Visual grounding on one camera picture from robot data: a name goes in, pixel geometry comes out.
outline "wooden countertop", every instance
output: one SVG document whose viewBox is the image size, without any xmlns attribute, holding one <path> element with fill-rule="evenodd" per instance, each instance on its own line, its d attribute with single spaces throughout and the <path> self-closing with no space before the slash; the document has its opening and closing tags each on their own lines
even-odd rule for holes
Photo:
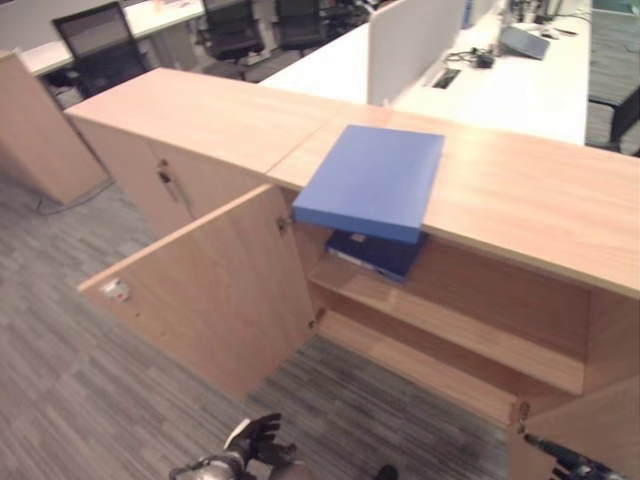
<svg viewBox="0 0 640 480">
<path fill-rule="evenodd" d="M 337 101 L 158 68 L 66 113 L 266 173 L 341 108 Z"/>
<path fill-rule="evenodd" d="M 640 296 L 640 163 L 592 148 L 155 70 L 68 110 L 264 175 L 307 184 L 350 123 L 447 137 L 423 229 Z"/>
</svg>

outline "blue book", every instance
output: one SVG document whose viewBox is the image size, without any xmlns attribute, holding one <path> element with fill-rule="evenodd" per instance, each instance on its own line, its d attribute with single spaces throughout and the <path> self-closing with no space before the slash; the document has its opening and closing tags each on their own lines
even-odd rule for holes
<svg viewBox="0 0 640 480">
<path fill-rule="evenodd" d="M 415 244 L 409 244 L 336 230 L 326 248 L 333 255 L 402 283 L 426 241 L 424 232 Z"/>
<path fill-rule="evenodd" d="M 444 137 L 349 125 L 293 203 L 296 221 L 416 243 Z"/>
</svg>

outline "white partition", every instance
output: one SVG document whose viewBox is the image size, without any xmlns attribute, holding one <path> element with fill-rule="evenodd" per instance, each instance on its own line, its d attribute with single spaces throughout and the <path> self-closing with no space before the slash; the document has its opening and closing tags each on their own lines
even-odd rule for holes
<svg viewBox="0 0 640 480">
<path fill-rule="evenodd" d="M 371 17 L 367 103 L 384 105 L 454 42 L 465 0 L 398 0 Z"/>
</svg>

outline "gray carpet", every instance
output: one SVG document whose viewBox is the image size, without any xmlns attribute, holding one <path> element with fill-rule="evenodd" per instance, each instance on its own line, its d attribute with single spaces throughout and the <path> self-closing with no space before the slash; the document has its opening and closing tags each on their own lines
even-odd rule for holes
<svg viewBox="0 0 640 480">
<path fill-rule="evenodd" d="M 593 8 L 597 10 L 610 10 L 620 13 L 631 13 L 632 5 L 634 4 L 638 5 L 638 2 L 636 0 L 593 0 Z"/>
<path fill-rule="evenodd" d="M 640 84 L 640 16 L 594 12 L 589 93 L 621 102 Z M 611 109 L 589 105 L 587 141 L 605 142 Z M 640 148 L 640 124 L 623 138 L 622 150 Z"/>
<path fill-rule="evenodd" d="M 591 89 L 613 98 L 638 80 L 624 53 L 637 20 L 622 17 L 594 16 Z M 590 135 L 606 125 L 590 111 Z M 159 480 L 271 411 L 319 480 L 385 462 L 403 480 L 504 478 L 500 429 L 322 339 L 227 398 L 76 293 L 153 239 L 118 187 L 50 217 L 36 200 L 0 180 L 0 479 Z"/>
</svg>

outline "door hinge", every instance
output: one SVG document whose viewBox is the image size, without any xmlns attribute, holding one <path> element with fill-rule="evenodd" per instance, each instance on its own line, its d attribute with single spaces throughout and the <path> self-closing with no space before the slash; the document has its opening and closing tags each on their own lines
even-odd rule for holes
<svg viewBox="0 0 640 480">
<path fill-rule="evenodd" d="M 527 419 L 531 412 L 531 404 L 529 402 L 522 402 L 518 407 L 518 429 L 516 432 L 518 435 L 524 435 L 527 433 Z"/>
<path fill-rule="evenodd" d="M 293 223 L 294 223 L 293 217 L 288 217 L 288 218 L 278 217 L 278 219 L 276 220 L 276 224 L 278 225 L 278 230 L 282 235 L 287 233 L 287 230 L 289 230 L 289 227 L 293 225 Z"/>
<path fill-rule="evenodd" d="M 309 330 L 313 330 L 314 328 L 316 328 L 316 326 L 318 325 L 318 322 L 322 319 L 322 317 L 324 317 L 325 313 L 327 313 L 326 308 L 320 307 L 318 309 L 318 311 L 316 312 L 315 320 L 311 320 L 309 323 L 307 323 L 307 327 L 309 327 Z"/>
</svg>

